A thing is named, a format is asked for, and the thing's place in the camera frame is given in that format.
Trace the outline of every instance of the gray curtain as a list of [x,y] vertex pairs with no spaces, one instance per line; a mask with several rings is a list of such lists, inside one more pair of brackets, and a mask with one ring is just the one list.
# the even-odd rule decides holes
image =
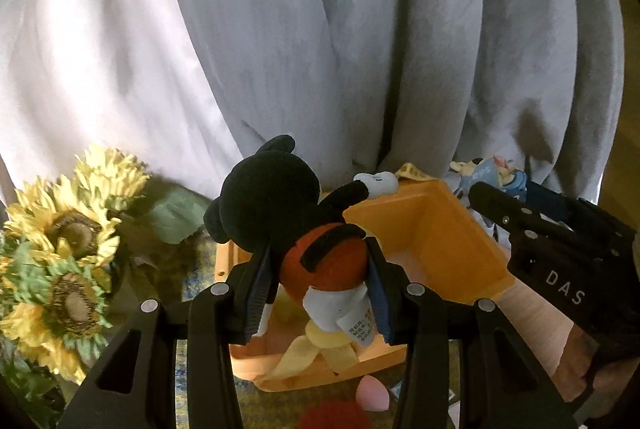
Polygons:
[[178,0],[243,155],[283,132],[334,187],[500,154],[594,198],[623,84],[618,0]]

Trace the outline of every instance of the sunflower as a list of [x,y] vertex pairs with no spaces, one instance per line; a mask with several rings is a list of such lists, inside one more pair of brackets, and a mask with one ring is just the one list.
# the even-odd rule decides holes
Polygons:
[[46,284],[33,294],[28,282],[19,283],[14,295],[24,301],[0,321],[0,330],[17,341],[28,359],[80,383],[84,366],[107,345],[100,333],[103,327],[111,327],[104,318],[104,292],[91,269],[81,268],[73,258],[52,261],[46,269],[33,259],[25,259],[23,265],[42,269],[40,281]]
[[75,171],[92,200],[100,200],[109,210],[126,210],[150,178],[144,168],[133,155],[92,144],[84,152],[84,160],[78,157]]
[[87,205],[79,198],[76,180],[66,176],[48,186],[36,180],[25,184],[18,203],[6,209],[5,229],[15,237],[24,237],[38,247],[36,259],[52,262],[69,256],[81,265],[103,266],[113,260],[120,243],[115,234],[118,218],[109,218],[98,200]]

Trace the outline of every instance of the silver screw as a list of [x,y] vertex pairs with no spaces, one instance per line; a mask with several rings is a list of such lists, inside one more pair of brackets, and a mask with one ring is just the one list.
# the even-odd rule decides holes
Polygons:
[[495,303],[491,299],[481,299],[478,301],[478,308],[483,312],[493,312],[495,310]]
[[229,285],[227,283],[215,283],[211,287],[211,293],[213,295],[224,295],[229,291]]
[[406,291],[409,295],[423,295],[425,292],[424,286],[422,286],[420,283],[411,283],[407,288]]
[[147,299],[142,304],[140,304],[140,309],[145,314],[156,311],[156,308],[158,308],[158,301],[156,301],[155,299]]

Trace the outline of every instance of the orange container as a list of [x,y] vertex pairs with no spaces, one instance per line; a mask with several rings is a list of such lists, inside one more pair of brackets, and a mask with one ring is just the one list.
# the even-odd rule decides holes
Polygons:
[[[498,245],[441,180],[403,181],[393,196],[359,203],[344,217],[371,231],[385,258],[402,265],[411,281],[444,299],[471,304],[482,297],[495,298],[513,283]],[[220,245],[216,280],[224,281],[233,265],[249,257],[233,242]],[[339,375],[318,356],[295,377],[264,380],[290,342],[302,334],[302,327],[283,325],[272,316],[264,337],[247,346],[231,346],[234,375],[255,382],[263,391],[289,391],[368,375],[400,364],[406,355],[404,346],[389,346],[378,334],[369,348],[356,348],[359,363]]]

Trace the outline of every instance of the pink egg-shaped object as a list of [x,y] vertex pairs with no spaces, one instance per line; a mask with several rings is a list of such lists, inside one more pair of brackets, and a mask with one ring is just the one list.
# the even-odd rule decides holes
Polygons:
[[386,411],[389,409],[389,392],[380,380],[366,375],[358,384],[356,402],[364,411]]

